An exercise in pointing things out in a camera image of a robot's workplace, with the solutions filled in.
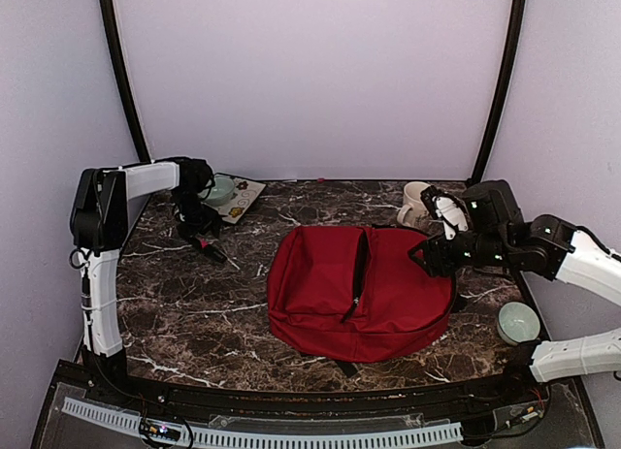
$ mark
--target white bowl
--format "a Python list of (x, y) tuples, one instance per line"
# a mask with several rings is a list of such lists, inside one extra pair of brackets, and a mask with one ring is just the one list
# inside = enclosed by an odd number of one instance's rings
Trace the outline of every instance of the white bowl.
[(535, 311), (520, 302), (503, 305), (496, 325), (498, 334), (510, 345), (537, 339), (541, 331), (541, 324)]
[(233, 197), (235, 182), (229, 176), (216, 176), (213, 178), (214, 185), (198, 194), (206, 205), (210, 207), (220, 207), (226, 204)]

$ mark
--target white mug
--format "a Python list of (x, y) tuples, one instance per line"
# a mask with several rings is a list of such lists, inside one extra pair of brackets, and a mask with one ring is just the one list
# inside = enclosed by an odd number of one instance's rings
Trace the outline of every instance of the white mug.
[(420, 200), (420, 193), (429, 187), (427, 182), (415, 180), (408, 182), (404, 187), (404, 205), (397, 213), (397, 222), (402, 226), (413, 228), (416, 218), (427, 212), (424, 204)]

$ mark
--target gray wall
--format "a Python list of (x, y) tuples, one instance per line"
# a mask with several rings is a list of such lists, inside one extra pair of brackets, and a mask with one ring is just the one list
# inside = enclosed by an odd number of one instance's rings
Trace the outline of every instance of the gray wall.
[[(621, 249), (621, 0), (528, 0), (507, 108), (486, 178), (525, 216), (551, 212)], [(554, 338), (621, 327), (621, 307), (529, 277)], [(607, 447), (621, 447), (621, 383), (585, 379)]]
[(156, 157), (258, 178), (466, 178), (510, 1), (116, 6)]
[(0, 66), (0, 445), (20, 449), (81, 334), (80, 173), (136, 157), (97, 0), (0, 0)]

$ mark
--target dark brown marble surface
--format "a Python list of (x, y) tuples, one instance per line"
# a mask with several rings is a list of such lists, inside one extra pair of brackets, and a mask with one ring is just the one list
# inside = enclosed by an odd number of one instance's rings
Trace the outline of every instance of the dark brown marble surface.
[[(408, 357), (358, 366), (346, 378), (331, 360), (302, 357), (269, 332), (265, 283), (280, 240), (296, 225), (394, 224), (403, 182), (270, 182), (220, 246), (215, 264), (175, 234), (172, 206), (155, 195), (118, 266), (118, 314), (133, 375), (261, 391), (370, 391), (460, 381), (502, 371), (510, 347), (498, 337), (502, 305), (520, 301), (510, 280), (458, 273), (468, 306), (446, 333)], [(461, 183), (440, 183), (458, 193)], [(423, 220), (427, 232), (441, 224)]]

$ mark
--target red object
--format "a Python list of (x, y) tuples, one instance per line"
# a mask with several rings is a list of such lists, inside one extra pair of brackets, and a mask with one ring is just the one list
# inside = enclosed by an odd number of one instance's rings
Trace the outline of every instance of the red object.
[(446, 329), (455, 283), (408, 257), (424, 239), (397, 228), (296, 228), (268, 277), (272, 333), (306, 354), (354, 363), (431, 344)]

